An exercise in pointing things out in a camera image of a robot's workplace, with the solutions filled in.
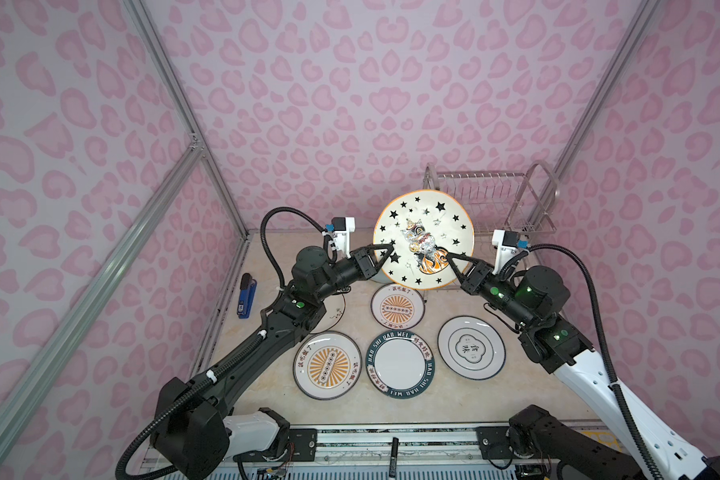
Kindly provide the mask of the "large orange sunburst plate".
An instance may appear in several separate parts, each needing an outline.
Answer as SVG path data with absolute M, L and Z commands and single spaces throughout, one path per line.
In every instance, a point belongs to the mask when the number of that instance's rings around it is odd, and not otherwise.
M 309 398 L 328 401 L 348 393 L 362 372 L 362 356 L 349 336 L 328 331 L 306 340 L 293 362 L 293 378 Z

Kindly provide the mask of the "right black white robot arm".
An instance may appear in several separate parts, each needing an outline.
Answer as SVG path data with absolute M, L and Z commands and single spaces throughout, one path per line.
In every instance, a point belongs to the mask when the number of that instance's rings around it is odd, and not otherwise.
M 446 259 L 461 289 L 511 320 L 527 357 L 582 399 L 626 450 L 604 447 L 531 405 L 509 420 L 512 452 L 546 453 L 590 479 L 720 479 L 720 456 L 682 438 L 618 378 L 591 275 L 584 279 L 595 342 L 563 317 L 570 292 L 556 270 L 534 266 L 514 280 L 514 267 L 528 254 L 520 251 L 500 268 L 462 254 Z

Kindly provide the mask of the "cat and stars plate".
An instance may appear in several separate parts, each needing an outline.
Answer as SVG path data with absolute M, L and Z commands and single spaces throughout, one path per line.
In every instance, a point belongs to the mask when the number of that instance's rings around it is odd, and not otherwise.
M 475 229 L 454 197 L 422 189 L 393 199 L 381 211 L 373 242 L 395 247 L 385 268 L 391 281 L 411 289 L 433 290 L 457 281 L 446 254 L 472 255 Z

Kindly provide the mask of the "dark green rimmed plate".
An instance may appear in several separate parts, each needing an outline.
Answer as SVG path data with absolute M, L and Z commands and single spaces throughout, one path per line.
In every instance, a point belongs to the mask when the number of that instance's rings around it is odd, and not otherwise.
M 428 343 L 407 330 L 389 330 L 377 336 L 366 352 L 365 367 L 375 388 L 396 400 L 423 394 L 436 373 Z

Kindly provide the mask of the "black marker pen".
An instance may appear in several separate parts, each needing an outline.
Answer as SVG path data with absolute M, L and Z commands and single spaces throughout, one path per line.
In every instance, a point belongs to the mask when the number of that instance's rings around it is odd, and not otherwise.
M 398 471 L 398 453 L 399 453 L 400 439 L 393 437 L 390 448 L 390 458 L 387 470 L 387 479 L 396 480 Z

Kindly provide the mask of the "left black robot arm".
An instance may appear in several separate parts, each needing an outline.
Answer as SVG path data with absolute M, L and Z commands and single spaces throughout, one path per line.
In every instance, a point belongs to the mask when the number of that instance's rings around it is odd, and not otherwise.
M 187 382 L 174 378 L 161 389 L 154 420 L 133 444 L 149 442 L 169 464 L 147 478 L 179 472 L 188 479 L 205 479 L 225 458 L 251 452 L 280 459 L 289 422 L 270 408 L 236 415 L 237 400 L 314 330 L 326 313 L 326 298 L 371 279 L 393 254 L 391 244 L 372 244 L 332 262 L 319 246 L 302 249 L 290 282 L 262 310 L 256 331 L 205 372 Z

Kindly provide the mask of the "cream plate with red berries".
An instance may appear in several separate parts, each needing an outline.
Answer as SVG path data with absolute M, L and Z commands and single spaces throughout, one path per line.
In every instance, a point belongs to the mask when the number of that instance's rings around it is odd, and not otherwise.
M 332 295 L 326 298 L 323 303 L 326 312 L 317 326 L 312 330 L 313 334 L 320 334 L 333 329 L 341 321 L 346 311 L 346 298 L 344 294 Z

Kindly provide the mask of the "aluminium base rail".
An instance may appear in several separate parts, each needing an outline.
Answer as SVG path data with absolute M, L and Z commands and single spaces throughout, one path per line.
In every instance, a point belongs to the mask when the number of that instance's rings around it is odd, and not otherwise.
M 204 479 L 639 479 L 602 425 L 547 422 L 560 445 L 506 423 L 294 425 L 280 453 L 225 454 Z

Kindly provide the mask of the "chrome two-tier dish rack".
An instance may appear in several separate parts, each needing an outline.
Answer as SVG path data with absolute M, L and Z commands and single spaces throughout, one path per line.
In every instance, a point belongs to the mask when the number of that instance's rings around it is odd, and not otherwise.
M 552 213 L 559 177 L 543 160 L 525 170 L 446 171 L 429 163 L 423 186 L 451 195 L 465 208 L 475 228 L 478 256 L 493 251 L 491 236 L 496 229 L 518 232 L 524 240 L 557 231 Z

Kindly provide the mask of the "small orange sunburst plate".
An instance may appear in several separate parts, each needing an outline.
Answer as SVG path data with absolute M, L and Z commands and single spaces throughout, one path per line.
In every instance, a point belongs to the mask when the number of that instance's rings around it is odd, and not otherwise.
M 416 290 L 398 284 L 379 288 L 370 303 L 374 319 L 390 330 L 409 330 L 425 315 L 425 301 Z

